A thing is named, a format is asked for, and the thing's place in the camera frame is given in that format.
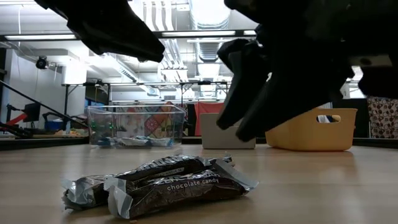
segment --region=security camera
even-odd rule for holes
[[[40,56],[36,62],[36,68],[45,70],[49,68],[49,62],[47,61],[46,56]]]
[[[137,60],[138,60],[138,62],[140,62],[140,63],[144,63],[144,62],[147,62],[147,61],[148,61],[148,60],[146,60],[146,59],[144,59],[144,58],[140,58],[140,57],[138,57]]]

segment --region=fluorescent light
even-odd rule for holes
[[[234,36],[235,30],[208,30],[208,31],[181,31],[181,32],[163,32],[163,37],[217,37]]]
[[[76,40],[73,34],[43,34],[43,35],[6,35],[4,36],[9,41],[16,40]]]
[[[168,86],[168,85],[180,85],[179,83],[167,83],[167,82],[149,82],[149,83],[110,83],[111,86],[147,86],[147,85],[163,85],[163,86]]]
[[[20,0],[2,1],[2,0],[0,0],[0,5],[25,5],[25,4],[36,4],[36,2],[34,0],[30,0],[30,1],[20,1]]]
[[[198,40],[187,40],[189,44],[196,44],[196,43],[225,43],[231,41],[232,39],[218,39],[218,40],[209,40],[209,39],[198,39]]]
[[[256,32],[254,30],[245,30],[243,35],[256,35]]]

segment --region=clear plastic bin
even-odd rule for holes
[[[185,115],[175,105],[89,106],[90,144],[171,148],[182,142]]]
[[[293,151],[345,151],[353,145],[357,109],[315,108],[266,132],[271,147]],[[319,123],[317,116],[338,116],[334,123]]]

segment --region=wooden table surface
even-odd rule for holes
[[[82,145],[0,152],[0,223],[129,223],[113,218],[107,207],[64,211],[60,179],[118,173],[176,153],[218,157],[225,150]],[[396,149],[290,152],[258,146],[228,153],[237,169],[260,182],[257,189],[236,200],[156,213],[138,223],[398,223]]]

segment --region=red object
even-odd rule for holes
[[[201,136],[200,129],[200,115],[203,113],[219,113],[223,108],[224,103],[197,103],[195,104],[195,111],[197,113],[197,125],[195,128],[195,135]]]
[[[12,119],[12,120],[10,120],[10,121],[8,121],[8,122],[6,123],[6,125],[13,126],[13,125],[17,124],[18,122],[22,121],[22,120],[25,119],[25,118],[27,118],[27,115],[26,115],[25,113],[23,113],[23,114],[19,115],[18,117],[14,118],[14,119]]]

